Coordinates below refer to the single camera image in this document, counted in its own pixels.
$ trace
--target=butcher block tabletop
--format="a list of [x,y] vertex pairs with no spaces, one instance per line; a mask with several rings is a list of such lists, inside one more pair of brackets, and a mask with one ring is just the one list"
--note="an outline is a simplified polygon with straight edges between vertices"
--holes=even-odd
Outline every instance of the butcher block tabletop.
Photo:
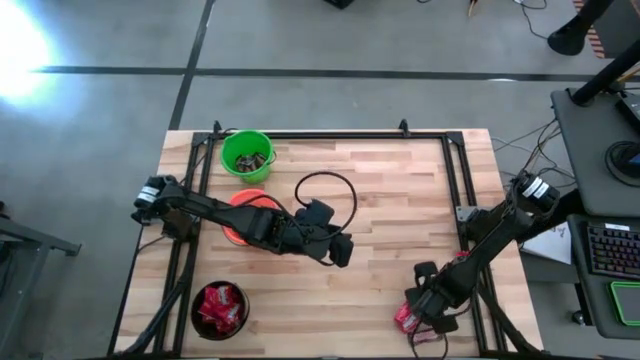
[[[489,132],[461,131],[478,205],[494,206],[504,199],[504,192]],[[193,133],[167,133],[158,174],[184,177]],[[404,290],[413,286],[413,266],[435,261],[440,267],[460,250],[440,140],[273,140],[277,160],[268,180],[257,186],[225,171],[219,159],[221,143],[215,148],[207,195],[222,201],[228,202],[239,190],[260,188],[295,212],[300,204],[294,188],[303,176],[331,170],[347,177],[358,194],[357,215],[345,230],[353,234],[355,248],[348,267],[325,267],[305,256],[278,256],[234,245],[219,225],[204,221],[191,297],[210,282],[231,281],[247,293],[251,312],[237,335],[217,342],[200,338],[188,318],[182,356],[412,357],[407,337],[393,316],[404,302]],[[466,204],[455,146],[452,151]],[[196,191],[200,171],[195,172]],[[339,179],[313,177],[301,187],[300,195],[333,207],[333,224],[341,225],[350,214],[351,193]],[[140,246],[156,239],[160,231],[161,225],[146,227]],[[171,245],[172,240],[165,239],[137,256],[116,351],[131,345],[157,311]],[[188,245],[183,246],[184,258]],[[515,243],[491,263],[491,269],[500,305],[525,338],[542,348]],[[169,347],[177,309],[176,304],[169,319]],[[490,317],[486,308],[482,310],[490,348],[495,349]],[[478,355],[471,314],[460,316],[458,323],[459,330],[448,335],[449,356]],[[417,352],[421,357],[439,357],[444,343],[422,344]]]

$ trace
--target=green bucket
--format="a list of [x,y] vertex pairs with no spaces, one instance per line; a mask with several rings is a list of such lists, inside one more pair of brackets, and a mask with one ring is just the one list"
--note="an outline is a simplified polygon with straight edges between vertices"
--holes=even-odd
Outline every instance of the green bucket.
[[[259,169],[251,172],[240,172],[236,167],[239,156],[261,153],[267,159]],[[265,134],[255,130],[242,130],[229,136],[222,144],[220,161],[222,166],[232,175],[235,175],[246,183],[258,184],[269,177],[271,163],[275,160],[275,153],[271,139]]]

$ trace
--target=black mat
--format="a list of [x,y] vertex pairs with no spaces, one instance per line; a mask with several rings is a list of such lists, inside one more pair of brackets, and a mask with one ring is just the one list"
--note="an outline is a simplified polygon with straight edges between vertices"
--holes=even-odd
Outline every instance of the black mat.
[[[585,1],[574,0],[573,3],[579,10]],[[587,35],[596,56],[607,59],[620,55],[638,39],[640,0],[615,0]]]

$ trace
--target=keyboard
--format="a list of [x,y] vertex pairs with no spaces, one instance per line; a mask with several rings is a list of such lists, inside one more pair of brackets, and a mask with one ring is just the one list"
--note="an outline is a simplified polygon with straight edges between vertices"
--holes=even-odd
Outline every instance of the keyboard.
[[615,227],[587,225],[591,272],[640,280],[640,229]]

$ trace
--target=black bowl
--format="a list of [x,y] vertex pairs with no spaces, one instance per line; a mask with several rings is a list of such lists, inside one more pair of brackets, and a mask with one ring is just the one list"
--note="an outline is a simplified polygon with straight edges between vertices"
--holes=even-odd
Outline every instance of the black bowl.
[[[200,310],[200,306],[202,306],[202,303],[204,302],[204,289],[209,286],[217,288],[223,285],[231,286],[231,291],[233,291],[236,295],[239,295],[240,298],[240,322],[233,331],[228,333],[218,332],[218,328],[216,328],[215,324],[204,323],[202,321],[202,314],[198,312],[198,310]],[[203,287],[200,292],[198,292],[198,294],[193,298],[193,302],[191,304],[191,324],[193,324],[194,329],[196,329],[200,337],[207,340],[221,341],[229,339],[242,329],[248,318],[249,298],[247,297],[247,294],[245,294],[245,292],[242,291],[242,289],[240,289],[238,285],[228,281],[214,281],[209,285]]]

